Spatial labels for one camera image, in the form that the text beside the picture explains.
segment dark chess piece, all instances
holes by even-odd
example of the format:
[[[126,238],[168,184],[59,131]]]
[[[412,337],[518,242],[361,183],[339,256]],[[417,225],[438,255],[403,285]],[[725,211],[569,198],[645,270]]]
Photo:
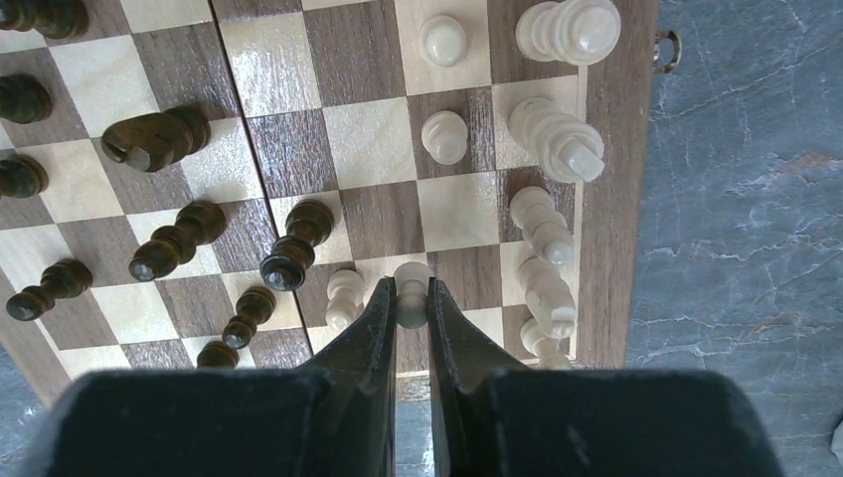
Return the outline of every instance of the dark chess piece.
[[[208,119],[196,109],[179,106],[111,124],[101,142],[112,161],[156,172],[199,151],[210,137]]]
[[[0,30],[36,29],[52,40],[77,37],[87,30],[82,0],[0,0]]]
[[[229,348],[222,341],[212,341],[202,348],[196,357],[197,368],[233,369],[240,362],[237,351]]]
[[[0,117],[29,124],[46,119],[51,112],[50,94],[36,79],[28,75],[0,78]]]
[[[129,263],[129,273],[138,281],[152,281],[167,276],[176,266],[196,255],[196,247],[211,243],[226,230],[222,209],[210,202],[197,201],[185,206],[176,216],[176,224],[152,233]]]
[[[47,189],[47,171],[26,156],[0,161],[0,197],[25,199]]]
[[[257,333],[257,325],[266,323],[275,310],[275,296],[266,288],[252,287],[240,297],[236,305],[237,316],[229,320],[223,330],[223,341],[239,350],[249,345]]]
[[[90,288],[93,276],[90,270],[72,259],[59,260],[41,275],[41,285],[27,286],[6,302],[6,311],[12,318],[32,321],[56,306],[56,300],[75,298]]]
[[[327,206],[304,201],[287,216],[286,236],[272,244],[269,256],[260,263],[260,275],[266,286],[278,291],[295,290],[304,283],[304,272],[316,252],[313,248],[324,243],[334,228],[334,216]]]

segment wood grain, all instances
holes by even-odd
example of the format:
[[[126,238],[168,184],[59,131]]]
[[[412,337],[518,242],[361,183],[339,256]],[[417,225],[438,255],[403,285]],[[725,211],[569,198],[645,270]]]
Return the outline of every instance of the wood grain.
[[[539,167],[523,167],[498,171],[498,224],[501,242],[522,239],[521,230],[509,216],[509,203],[518,191],[529,186],[538,186],[548,191],[556,204],[556,210],[568,221],[568,229],[574,233],[574,198],[577,188],[574,184],[556,182],[546,176]]]
[[[304,12],[324,106],[406,94],[393,0]]]
[[[339,189],[321,109],[255,117],[247,123],[270,198]]]
[[[494,170],[495,126],[491,87],[420,94],[408,97],[407,103],[419,179]],[[459,114],[468,126],[468,151],[461,161],[452,166],[435,162],[422,145],[424,123],[440,111]]]
[[[191,104],[211,121],[240,114],[215,24],[139,33],[133,38],[161,109]]]
[[[534,62],[518,49],[515,41],[518,20],[528,8],[542,2],[543,0],[489,0],[489,49],[492,54],[493,84],[577,74],[577,67],[562,62]]]
[[[340,191],[355,260],[424,251],[416,182]]]
[[[589,67],[588,121],[602,131],[606,169],[586,184],[577,360],[619,368],[626,352],[638,206],[647,137],[657,0],[615,0],[624,28]]]

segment light square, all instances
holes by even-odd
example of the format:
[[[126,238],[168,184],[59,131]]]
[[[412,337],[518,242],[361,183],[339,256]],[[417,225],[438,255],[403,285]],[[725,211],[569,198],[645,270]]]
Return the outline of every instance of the light square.
[[[220,25],[247,117],[321,107],[301,13]]]
[[[197,199],[222,204],[263,197],[246,131],[238,118],[211,121],[210,143],[180,164]]]
[[[207,0],[120,0],[134,33],[210,22]]]
[[[325,243],[316,246],[316,261],[314,263],[324,264],[351,261],[351,243],[348,240],[348,227],[346,227],[345,216],[343,215],[340,193],[337,191],[270,200],[269,205],[272,207],[272,214],[275,216],[275,220],[280,227],[278,233],[281,236],[284,235],[283,224],[286,221],[287,214],[292,211],[292,208],[296,204],[305,199],[321,202],[328,206],[334,216],[334,230],[331,231],[331,236],[328,237]]]
[[[65,371],[72,380],[94,371],[131,368],[120,345],[61,350],[59,361],[65,366]]]
[[[369,303],[369,298],[378,286],[378,282],[385,276],[394,276],[399,266],[409,262],[418,261],[427,265],[426,253],[412,253],[409,255],[385,256],[383,258],[368,258],[354,262],[357,272],[366,282],[366,293],[363,295],[363,305]]]
[[[111,124],[158,110],[129,35],[50,48],[90,137]]]
[[[18,149],[47,171],[50,185],[41,200],[56,223],[121,216],[111,183],[89,139]]]
[[[178,210],[150,212],[126,216],[138,243],[146,243],[159,227],[172,226],[176,223]],[[220,273],[220,263],[210,244],[196,247],[196,255],[187,263],[179,265],[161,280],[187,278],[190,276],[216,275]]]
[[[322,112],[340,189],[416,179],[405,97],[326,107]]]
[[[53,225],[0,231],[0,243],[0,269],[16,291],[41,283],[45,268],[72,257],[62,232]]]
[[[407,95],[492,84],[486,3],[487,0],[396,0]],[[450,68],[434,65],[422,52],[422,26],[438,15],[459,22],[468,40],[465,57]]]
[[[577,116],[580,83],[577,76],[496,84],[492,87],[495,122],[496,169],[537,166],[539,162],[515,143],[509,132],[509,114],[521,101],[531,97],[551,99],[562,112]]]
[[[178,339],[155,283],[104,286],[90,292],[120,344]]]
[[[494,172],[419,181],[426,250],[498,243],[497,201]]]
[[[472,325],[476,326],[503,348],[503,308],[486,308],[483,310],[463,311],[463,315]]]
[[[232,308],[237,310],[236,304],[241,295],[253,286],[260,286],[266,290],[263,280],[258,271],[240,271],[226,273],[223,275],[223,284],[232,300]],[[301,328],[301,318],[298,316],[298,307],[295,305],[295,296],[291,291],[269,290],[275,296],[275,310],[269,320],[257,328],[260,331],[283,330],[288,328]]]
[[[220,340],[219,336],[200,336],[198,338],[184,338],[182,339],[182,344],[187,351],[187,356],[190,357],[190,364],[196,368],[196,358],[202,352],[202,348],[211,341]],[[237,365],[237,369],[253,369],[254,368],[254,358],[252,356],[252,352],[249,351],[249,347],[246,346],[241,350],[237,350],[238,355],[240,355],[240,362]]]

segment marble surface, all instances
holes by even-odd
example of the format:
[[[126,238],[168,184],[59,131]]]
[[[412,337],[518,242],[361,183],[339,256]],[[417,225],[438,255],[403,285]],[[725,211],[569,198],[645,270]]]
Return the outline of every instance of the marble surface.
[[[843,2],[663,0],[626,364],[705,368],[787,475],[841,475]]]

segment white chess piece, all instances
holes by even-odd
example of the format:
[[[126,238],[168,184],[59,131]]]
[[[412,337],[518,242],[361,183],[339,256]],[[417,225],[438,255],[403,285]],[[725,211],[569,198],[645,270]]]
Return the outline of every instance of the white chess piece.
[[[440,111],[421,128],[421,144],[434,161],[452,166],[468,151],[468,126],[459,114]]]
[[[536,255],[560,266],[574,257],[574,238],[554,206],[551,195],[541,187],[525,187],[512,198],[509,212]]]
[[[415,330],[427,322],[427,286],[432,276],[430,267],[417,261],[396,268],[399,325]]]
[[[571,360],[559,352],[559,341],[545,336],[535,318],[530,318],[521,326],[521,343],[527,351],[539,358],[539,368],[548,370],[571,368]]]
[[[363,313],[366,282],[353,270],[339,270],[328,280],[328,311],[325,321],[334,331],[343,331]]]
[[[559,269],[533,257],[518,268],[518,282],[542,332],[555,340],[570,338],[577,323],[577,305]]]
[[[585,67],[614,50],[620,13],[611,0],[545,2],[524,12],[515,30],[518,48],[537,62]]]
[[[419,46],[422,55],[438,67],[448,68],[459,63],[468,50],[465,30],[456,20],[439,15],[421,26]]]
[[[548,99],[533,97],[515,106],[508,126],[515,142],[556,181],[591,182],[605,168],[600,133]]]

